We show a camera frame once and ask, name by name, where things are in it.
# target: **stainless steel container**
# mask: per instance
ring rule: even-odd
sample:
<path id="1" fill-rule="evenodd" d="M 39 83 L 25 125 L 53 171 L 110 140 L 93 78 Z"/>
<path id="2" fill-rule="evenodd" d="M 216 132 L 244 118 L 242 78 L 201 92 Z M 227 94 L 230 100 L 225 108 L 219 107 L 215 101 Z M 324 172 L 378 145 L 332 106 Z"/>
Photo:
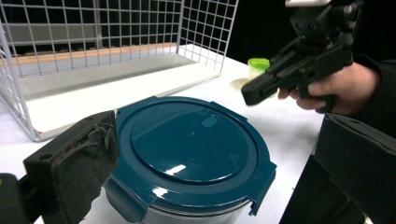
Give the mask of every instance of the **stainless steel container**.
<path id="1" fill-rule="evenodd" d="M 120 158 L 105 184 L 130 222 L 231 224 L 256 215 L 276 166 L 260 134 L 233 111 L 187 97 L 151 97 L 117 115 Z"/>

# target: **black sleeve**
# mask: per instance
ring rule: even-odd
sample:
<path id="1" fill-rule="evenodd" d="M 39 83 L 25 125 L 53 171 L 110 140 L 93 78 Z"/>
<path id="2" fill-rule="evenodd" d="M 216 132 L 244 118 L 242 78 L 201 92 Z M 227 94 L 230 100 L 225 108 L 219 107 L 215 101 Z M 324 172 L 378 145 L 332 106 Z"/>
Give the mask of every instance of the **black sleeve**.
<path id="1" fill-rule="evenodd" d="M 396 138 L 396 60 L 377 63 L 367 56 L 360 55 L 355 57 L 354 61 L 372 68 L 381 77 L 379 89 L 354 119 Z"/>

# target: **hand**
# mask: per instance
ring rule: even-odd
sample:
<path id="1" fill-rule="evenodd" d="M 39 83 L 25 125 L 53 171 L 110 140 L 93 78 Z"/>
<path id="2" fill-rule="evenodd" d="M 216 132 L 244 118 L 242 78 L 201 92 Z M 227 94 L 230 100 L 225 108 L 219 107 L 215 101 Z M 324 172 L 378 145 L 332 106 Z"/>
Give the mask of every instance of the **hand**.
<path id="1" fill-rule="evenodd" d="M 332 112 L 354 115 L 366 106 L 380 82 L 376 71 L 353 63 L 322 80 L 309 84 L 308 91 L 312 96 L 335 95 Z M 307 110 L 319 109 L 326 105 L 324 101 L 317 99 L 300 98 L 298 90 L 291 92 L 280 90 L 277 95 L 278 99 L 285 99 L 288 96 L 295 99 L 299 107 Z"/>

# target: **black handheld device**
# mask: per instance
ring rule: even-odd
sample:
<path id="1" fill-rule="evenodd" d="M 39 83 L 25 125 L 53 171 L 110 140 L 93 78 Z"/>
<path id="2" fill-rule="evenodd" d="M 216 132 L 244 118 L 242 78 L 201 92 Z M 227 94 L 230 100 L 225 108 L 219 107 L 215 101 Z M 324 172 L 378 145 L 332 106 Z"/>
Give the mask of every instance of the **black handheld device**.
<path id="1" fill-rule="evenodd" d="M 300 97 L 312 97 L 308 85 L 353 63 L 352 46 L 362 1 L 348 6 L 299 7 L 290 22 L 297 37 L 270 60 L 271 66 L 243 86 L 247 105 L 256 105 L 277 89 L 297 89 Z M 326 105 L 317 111 L 332 111 L 333 96 L 320 97 Z"/>

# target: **finger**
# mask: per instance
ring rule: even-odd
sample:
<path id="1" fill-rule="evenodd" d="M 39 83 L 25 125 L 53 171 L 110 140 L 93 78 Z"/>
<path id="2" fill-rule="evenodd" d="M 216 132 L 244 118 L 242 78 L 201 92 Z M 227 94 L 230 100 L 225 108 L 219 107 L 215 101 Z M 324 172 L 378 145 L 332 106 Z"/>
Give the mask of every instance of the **finger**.
<path id="1" fill-rule="evenodd" d="M 322 80 L 314 81 L 308 85 L 308 92 L 312 96 L 336 94 L 345 87 L 345 78 L 342 71 L 338 71 Z"/>
<path id="2" fill-rule="evenodd" d="M 290 93 L 286 90 L 279 90 L 277 94 L 277 99 L 282 100 L 288 98 Z"/>
<path id="3" fill-rule="evenodd" d="M 312 98 L 298 98 L 296 103 L 299 107 L 306 110 L 319 109 L 326 105 L 326 102 Z"/>
<path id="4" fill-rule="evenodd" d="M 290 97 L 293 98 L 294 100 L 297 100 L 300 97 L 300 94 L 298 93 L 297 90 L 292 90 L 290 92 Z"/>

